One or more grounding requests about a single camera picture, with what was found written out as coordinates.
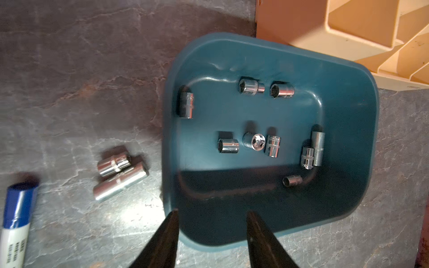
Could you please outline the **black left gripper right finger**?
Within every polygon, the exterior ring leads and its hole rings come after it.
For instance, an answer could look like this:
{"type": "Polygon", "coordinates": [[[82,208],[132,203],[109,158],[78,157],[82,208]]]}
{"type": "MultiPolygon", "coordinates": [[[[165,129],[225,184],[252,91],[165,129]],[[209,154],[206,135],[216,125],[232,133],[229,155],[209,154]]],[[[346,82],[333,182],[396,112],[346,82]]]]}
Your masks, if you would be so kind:
{"type": "Polygon", "coordinates": [[[298,265],[255,211],[247,213],[246,222],[252,268],[298,268],[298,265]]]}

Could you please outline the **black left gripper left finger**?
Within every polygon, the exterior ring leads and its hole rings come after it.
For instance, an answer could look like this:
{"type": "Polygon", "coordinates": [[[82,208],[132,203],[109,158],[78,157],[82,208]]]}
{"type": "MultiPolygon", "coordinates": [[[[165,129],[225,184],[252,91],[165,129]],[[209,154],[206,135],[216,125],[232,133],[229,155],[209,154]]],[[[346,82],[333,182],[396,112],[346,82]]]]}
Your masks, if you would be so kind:
{"type": "Polygon", "coordinates": [[[171,211],[130,268],[174,268],[179,238],[178,210],[171,211]]]}

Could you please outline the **small chrome socket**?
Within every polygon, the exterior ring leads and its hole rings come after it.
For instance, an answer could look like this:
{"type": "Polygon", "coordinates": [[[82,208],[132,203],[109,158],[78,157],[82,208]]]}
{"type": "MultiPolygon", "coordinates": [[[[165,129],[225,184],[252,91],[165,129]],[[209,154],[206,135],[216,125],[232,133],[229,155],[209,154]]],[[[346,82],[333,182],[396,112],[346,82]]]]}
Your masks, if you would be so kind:
{"type": "Polygon", "coordinates": [[[302,184],[303,178],[300,175],[285,176],[282,183],[285,187],[290,188],[302,184]]]}
{"type": "Polygon", "coordinates": [[[194,109],[194,95],[191,92],[181,92],[179,96],[178,116],[192,119],[194,109]]]}

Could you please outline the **dark chrome socket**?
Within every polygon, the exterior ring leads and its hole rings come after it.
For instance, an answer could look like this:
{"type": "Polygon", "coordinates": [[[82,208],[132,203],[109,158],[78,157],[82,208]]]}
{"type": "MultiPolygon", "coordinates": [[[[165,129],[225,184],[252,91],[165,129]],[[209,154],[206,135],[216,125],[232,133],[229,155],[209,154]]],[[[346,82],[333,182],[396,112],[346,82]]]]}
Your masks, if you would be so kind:
{"type": "Polygon", "coordinates": [[[315,153],[314,148],[307,147],[307,146],[302,147],[301,162],[300,162],[300,165],[302,168],[306,170],[313,169],[314,153],[315,153]]]}

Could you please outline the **chrome socket long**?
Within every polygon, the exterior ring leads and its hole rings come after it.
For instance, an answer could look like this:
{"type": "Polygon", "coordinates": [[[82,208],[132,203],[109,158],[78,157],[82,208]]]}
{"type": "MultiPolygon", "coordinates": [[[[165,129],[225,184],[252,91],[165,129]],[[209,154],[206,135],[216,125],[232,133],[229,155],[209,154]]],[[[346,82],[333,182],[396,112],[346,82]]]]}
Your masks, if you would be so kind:
{"type": "Polygon", "coordinates": [[[312,147],[314,148],[314,166],[322,166],[322,159],[324,154],[325,133],[319,131],[312,131],[311,135],[312,147]]]}

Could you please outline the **chrome socket box front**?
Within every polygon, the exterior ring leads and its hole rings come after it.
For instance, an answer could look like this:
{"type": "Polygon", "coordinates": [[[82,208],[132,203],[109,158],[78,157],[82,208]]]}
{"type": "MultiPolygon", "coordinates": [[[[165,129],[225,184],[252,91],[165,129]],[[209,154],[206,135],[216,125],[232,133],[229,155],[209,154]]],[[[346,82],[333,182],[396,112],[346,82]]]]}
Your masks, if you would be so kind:
{"type": "Polygon", "coordinates": [[[294,94],[294,86],[290,83],[273,83],[270,87],[270,96],[273,98],[292,98],[294,94]]]}

